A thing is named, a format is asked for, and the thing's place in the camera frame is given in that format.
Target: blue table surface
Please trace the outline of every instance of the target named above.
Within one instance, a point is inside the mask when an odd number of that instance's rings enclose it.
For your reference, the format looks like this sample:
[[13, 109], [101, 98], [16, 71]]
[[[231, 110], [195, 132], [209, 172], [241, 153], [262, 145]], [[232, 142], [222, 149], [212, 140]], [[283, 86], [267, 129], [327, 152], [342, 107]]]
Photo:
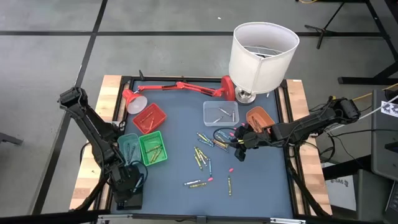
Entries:
[[[173, 82], [134, 82], [138, 85], [172, 85]], [[193, 83], [208, 88], [219, 88], [219, 83]], [[246, 160], [240, 162], [234, 156], [217, 147], [197, 141], [196, 132], [212, 138], [217, 127], [203, 123], [203, 103], [223, 101], [188, 90], [147, 90], [142, 92], [148, 105], [156, 103], [167, 115], [167, 119], [156, 131], [162, 133], [167, 151], [166, 161], [148, 167], [149, 176], [144, 185], [141, 210], [116, 210], [113, 213], [141, 213], [160, 215], [204, 215], [226, 217], [278, 217], [292, 218], [292, 206], [282, 149], [260, 147], [246, 152]], [[239, 105], [239, 123], [246, 122], [246, 113], [255, 106], [263, 107], [271, 118], [278, 122], [275, 95], [271, 92], [257, 95], [249, 106]], [[126, 134], [142, 133], [132, 123], [135, 117], [127, 117]], [[204, 187], [189, 189], [183, 186], [189, 180], [209, 178], [208, 167], [203, 171], [194, 159], [193, 147], [199, 147], [212, 160], [212, 182]], [[232, 180], [232, 196], [228, 195], [228, 175]]]

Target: white lamp shade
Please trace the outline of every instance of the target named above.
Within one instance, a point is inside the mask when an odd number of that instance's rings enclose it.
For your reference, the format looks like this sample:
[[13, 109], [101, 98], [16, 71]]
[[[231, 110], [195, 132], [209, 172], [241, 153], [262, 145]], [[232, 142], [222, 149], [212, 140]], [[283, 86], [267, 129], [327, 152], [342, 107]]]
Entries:
[[[293, 31], [268, 22], [249, 22], [234, 30], [229, 76], [248, 93], [267, 93], [276, 89], [300, 39]], [[260, 57], [250, 47], [272, 49], [274, 55]]]

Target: wooden table frame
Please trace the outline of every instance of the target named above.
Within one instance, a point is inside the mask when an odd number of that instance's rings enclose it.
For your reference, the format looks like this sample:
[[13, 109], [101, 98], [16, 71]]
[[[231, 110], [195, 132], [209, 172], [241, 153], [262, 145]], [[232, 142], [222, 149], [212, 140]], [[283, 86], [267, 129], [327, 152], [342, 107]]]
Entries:
[[[184, 80], [182, 77], [162, 78], [170, 80]], [[204, 78], [193, 79], [200, 82]], [[123, 77], [120, 75], [104, 76], [95, 111], [105, 121], [122, 121], [125, 117], [126, 102], [121, 97], [121, 92], [124, 89], [132, 88], [131, 80], [132, 77]], [[281, 121], [289, 122], [309, 114], [307, 100], [305, 98], [301, 80], [285, 80], [277, 92], [275, 91], [275, 93], [277, 93], [276, 95], [278, 95], [280, 98], [280, 108], [282, 109], [282, 113], [280, 114]], [[316, 144], [314, 139], [308, 139], [307, 141]], [[323, 178], [322, 167], [317, 149], [313, 146], [304, 144], [300, 147], [298, 155], [299, 157], [297, 159], [292, 158], [292, 163], [295, 169], [297, 170], [298, 174], [303, 176], [308, 190], [311, 192], [315, 200], [321, 205], [322, 209], [331, 214], [328, 192], [325, 180]], [[100, 172], [101, 169], [94, 161], [91, 148], [90, 146], [87, 146], [83, 154], [83, 160], [81, 162], [78, 177], [76, 179], [75, 189], [73, 191], [72, 200], [70, 203], [70, 209], [79, 206], [90, 194], [95, 185], [98, 183]], [[294, 187], [290, 188], [290, 194], [291, 196], [292, 194], [294, 195], [294, 197], [292, 196], [292, 207], [295, 215], [315, 215], [313, 210], [308, 206], [308, 203], [303, 200], [300, 189], [296, 184], [294, 184]], [[96, 200], [91, 208], [109, 208], [111, 203], [110, 195], [109, 188], [106, 185], [103, 189], [101, 197], [98, 198], [99, 200]]]

